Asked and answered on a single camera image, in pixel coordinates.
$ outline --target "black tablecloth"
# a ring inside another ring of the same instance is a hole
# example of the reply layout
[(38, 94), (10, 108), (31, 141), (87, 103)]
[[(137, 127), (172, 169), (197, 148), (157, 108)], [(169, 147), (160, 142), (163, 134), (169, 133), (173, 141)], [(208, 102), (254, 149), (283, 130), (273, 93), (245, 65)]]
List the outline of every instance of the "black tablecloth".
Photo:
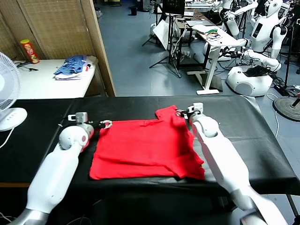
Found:
[[(59, 132), (57, 123), (66, 114), (88, 112), (91, 120), (154, 119), (157, 109), (170, 105), (186, 109), (193, 102), (203, 102), (204, 113), (220, 123), (221, 131), (232, 141), (248, 166), (250, 182), (255, 190), (262, 194), (299, 194), (299, 181), (266, 121), (255, 104), (241, 96), (19, 100), (15, 106), (24, 107), (29, 115), (0, 150), (0, 185), (5, 182), (31, 182), (44, 156), (53, 150)], [(96, 135), (79, 156), (79, 165), (69, 190), (102, 194), (137, 190), (226, 194), (214, 181), (206, 164), (205, 181), (172, 177), (90, 180), (89, 169), (97, 141)], [(197, 141), (194, 146), (204, 159)]]
[[(73, 99), (18, 100), (13, 107), (26, 109), (26, 120), (17, 126), (0, 149), (0, 187), (27, 186), (47, 153)], [(0, 133), (3, 143), (9, 131)]]
[[(255, 101), (242, 96), (81, 98), (75, 100), (70, 113), (87, 111), (91, 120), (144, 120), (155, 119), (157, 109), (170, 105), (186, 109), (194, 102), (203, 102), (204, 113), (220, 123), (221, 131), (232, 141), (249, 168), (250, 182), (255, 190), (262, 194), (299, 193), (299, 181)], [(204, 165), (206, 181), (172, 177), (90, 180), (88, 174), (97, 140), (95, 136), (80, 155), (70, 189), (103, 194), (127, 190), (226, 194), (214, 181), (207, 164)], [(194, 142), (194, 149), (204, 159), (198, 141)]]

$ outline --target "folded blue clothes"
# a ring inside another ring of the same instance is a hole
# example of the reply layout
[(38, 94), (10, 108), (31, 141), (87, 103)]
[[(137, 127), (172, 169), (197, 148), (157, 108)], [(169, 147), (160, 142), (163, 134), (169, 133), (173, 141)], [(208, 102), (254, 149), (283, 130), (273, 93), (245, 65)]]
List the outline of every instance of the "folded blue clothes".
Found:
[(76, 55), (70, 58), (67, 58), (62, 65), (56, 72), (57, 74), (64, 74), (64, 75), (71, 75), (77, 74), (83, 71), (83, 66), (86, 63), (86, 55)]

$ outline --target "white fan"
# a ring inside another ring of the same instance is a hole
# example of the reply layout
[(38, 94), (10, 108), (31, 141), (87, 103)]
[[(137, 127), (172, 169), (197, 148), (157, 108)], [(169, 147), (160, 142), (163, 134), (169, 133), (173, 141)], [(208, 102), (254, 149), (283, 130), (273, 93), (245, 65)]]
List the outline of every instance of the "white fan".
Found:
[(19, 126), (27, 117), (23, 108), (9, 107), (20, 94), (20, 73), (12, 60), (0, 52), (0, 131)]

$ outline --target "blue floor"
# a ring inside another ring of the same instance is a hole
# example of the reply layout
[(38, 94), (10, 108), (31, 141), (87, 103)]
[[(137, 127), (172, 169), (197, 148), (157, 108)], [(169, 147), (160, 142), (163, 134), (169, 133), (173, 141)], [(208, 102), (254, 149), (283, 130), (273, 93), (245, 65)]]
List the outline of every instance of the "blue floor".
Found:
[[(108, 57), (113, 82), (117, 96), (195, 96), (200, 90), (200, 84), (193, 75), (186, 75), (181, 71), (182, 78), (179, 79), (172, 72), (171, 66), (157, 65), (149, 69), (149, 66), (168, 55), (163, 48), (154, 44), (142, 44), (149, 38), (150, 25), (155, 22), (155, 15), (150, 17), (149, 13), (138, 12), (137, 16), (129, 16), (132, 6), (130, 2), (123, 2), (121, 7), (101, 6), (103, 12), (99, 19), (102, 38)], [(203, 60), (201, 54), (204, 43), (194, 41), (190, 51), (197, 53), (196, 58)], [(286, 66), (283, 64), (277, 75), (285, 77)], [(288, 85), (300, 84), (300, 75), (295, 72), (298, 66), (291, 65)], [(222, 79), (227, 78), (227, 73), (218, 75)], [(223, 82), (224, 91), (220, 95), (234, 95)], [(270, 89), (269, 93), (277, 96), (279, 94)], [(276, 133), (277, 123), (272, 101), (267, 97), (257, 97), (256, 101), (264, 115), (268, 125)], [(279, 133), (277, 140), (281, 145), (287, 159), (295, 173), (300, 176), (300, 123), (293, 122), (278, 115)], [(293, 213), (289, 207), (285, 195), (268, 195), (282, 211), (288, 224), (293, 223)], [(295, 197), (295, 202), (300, 210), (300, 197)]]

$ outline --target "red can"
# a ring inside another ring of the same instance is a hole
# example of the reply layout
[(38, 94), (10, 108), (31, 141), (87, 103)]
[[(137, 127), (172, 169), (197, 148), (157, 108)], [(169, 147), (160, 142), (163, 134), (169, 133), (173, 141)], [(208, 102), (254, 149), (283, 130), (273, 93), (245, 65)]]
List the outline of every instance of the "red can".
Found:
[(23, 45), (23, 48), (25, 49), (27, 55), (30, 58), (31, 63), (38, 63), (38, 57), (35, 51), (33, 50), (32, 44), (28, 39), (20, 41), (20, 43)]

